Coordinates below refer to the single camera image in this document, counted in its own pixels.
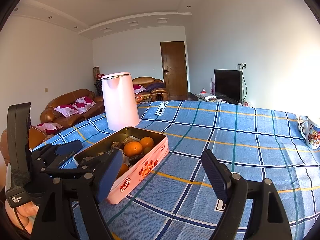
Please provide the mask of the person left hand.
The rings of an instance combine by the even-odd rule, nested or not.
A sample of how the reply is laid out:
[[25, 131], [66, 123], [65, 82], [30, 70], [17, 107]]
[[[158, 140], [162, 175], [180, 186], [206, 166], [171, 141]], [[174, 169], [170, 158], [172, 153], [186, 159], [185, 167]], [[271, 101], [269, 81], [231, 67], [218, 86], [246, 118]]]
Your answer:
[[14, 226], [29, 234], [32, 232], [38, 210], [39, 207], [33, 202], [28, 202], [13, 209], [10, 207], [8, 201], [5, 201], [5, 211], [11, 222]]

